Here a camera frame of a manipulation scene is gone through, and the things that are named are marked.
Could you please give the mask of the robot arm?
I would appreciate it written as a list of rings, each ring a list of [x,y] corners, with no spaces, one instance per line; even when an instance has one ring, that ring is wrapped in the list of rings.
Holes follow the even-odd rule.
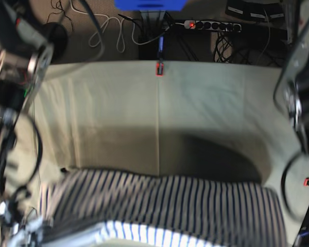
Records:
[[[299,218],[291,209],[286,196],[286,177],[292,164],[303,155],[309,157],[309,17],[298,21],[303,27],[298,30],[274,91],[276,92],[281,84],[286,85],[284,101],[288,118],[301,145],[301,150],[287,162],[281,176],[283,204],[289,216],[301,222],[293,245],[309,246],[309,206],[305,216]],[[304,186],[309,188],[309,177],[304,180]]]
[[[30,195],[26,184],[5,194],[5,169],[15,147],[15,126],[25,115],[43,82],[54,53],[53,44],[5,1],[0,1],[0,246],[23,221],[18,195]]]

